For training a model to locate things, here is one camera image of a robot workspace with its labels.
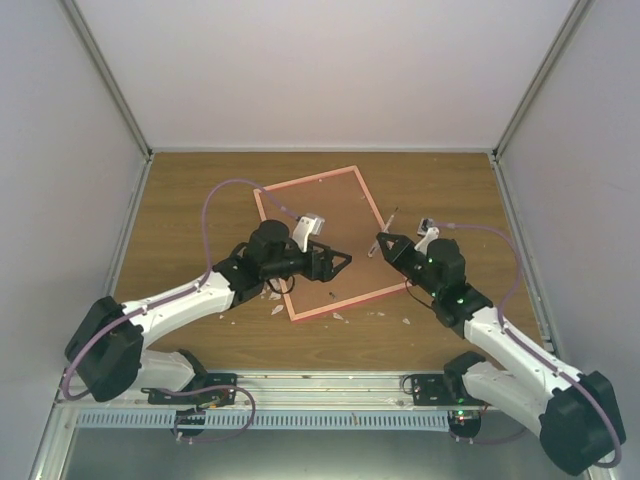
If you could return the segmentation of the small screwdriver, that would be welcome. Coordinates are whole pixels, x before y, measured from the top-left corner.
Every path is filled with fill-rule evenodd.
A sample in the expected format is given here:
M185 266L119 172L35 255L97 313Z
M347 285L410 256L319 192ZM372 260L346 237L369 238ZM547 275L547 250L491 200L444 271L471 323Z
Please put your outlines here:
M390 217L388 218L388 220L385 222L384 226L381 228L380 232L381 233L388 233L389 232L389 228L392 225L396 214L398 213L399 208L396 207L394 209L394 211L392 212L392 214L390 215ZM380 249L380 244L377 238L374 239L374 243L371 245L371 247L369 248L368 252L367 252L367 257L368 258L373 258L374 255L376 254L376 252Z

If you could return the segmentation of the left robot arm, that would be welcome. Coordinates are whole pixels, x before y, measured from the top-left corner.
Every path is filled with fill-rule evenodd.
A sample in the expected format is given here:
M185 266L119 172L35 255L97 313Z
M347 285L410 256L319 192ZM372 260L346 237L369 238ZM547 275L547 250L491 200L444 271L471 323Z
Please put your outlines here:
M65 348L69 365L61 384L63 396L74 399L71 380L79 377L86 394L97 402L129 390L178 397L185 404L208 401L209 374L191 352L157 352L150 345L196 320L252 300L276 280L333 280L352 257L313 241L323 223L320 217L303 216L289 229L278 220L265 220L248 241L190 282L125 303L111 296L98 299Z

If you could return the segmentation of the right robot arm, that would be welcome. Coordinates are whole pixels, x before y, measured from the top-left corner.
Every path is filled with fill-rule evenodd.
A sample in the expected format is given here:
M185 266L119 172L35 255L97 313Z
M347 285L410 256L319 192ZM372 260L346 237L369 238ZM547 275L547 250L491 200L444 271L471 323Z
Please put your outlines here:
M385 261L430 296L436 318L477 348L445 365L447 400L464 405L474 398L498 408L569 475L621 463L626 432L614 387L602 373L583 373L509 322L503 305L467 281L457 242L437 228L419 242L388 232L376 241Z

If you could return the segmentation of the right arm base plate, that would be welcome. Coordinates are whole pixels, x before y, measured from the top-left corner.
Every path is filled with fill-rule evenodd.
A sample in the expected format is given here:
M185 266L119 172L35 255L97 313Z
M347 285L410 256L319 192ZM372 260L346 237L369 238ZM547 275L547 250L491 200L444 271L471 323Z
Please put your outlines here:
M445 373L409 374L400 380L401 390L415 406L484 407L488 403L472 397L460 377Z

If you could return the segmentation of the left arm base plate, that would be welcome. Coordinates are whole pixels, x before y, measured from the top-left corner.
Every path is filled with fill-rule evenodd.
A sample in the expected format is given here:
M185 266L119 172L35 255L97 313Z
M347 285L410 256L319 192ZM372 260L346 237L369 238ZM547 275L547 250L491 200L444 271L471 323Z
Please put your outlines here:
M142 392L152 405L192 405L228 406L235 402L235 387L238 376L235 373L207 373L189 382L178 395L162 389L146 388Z

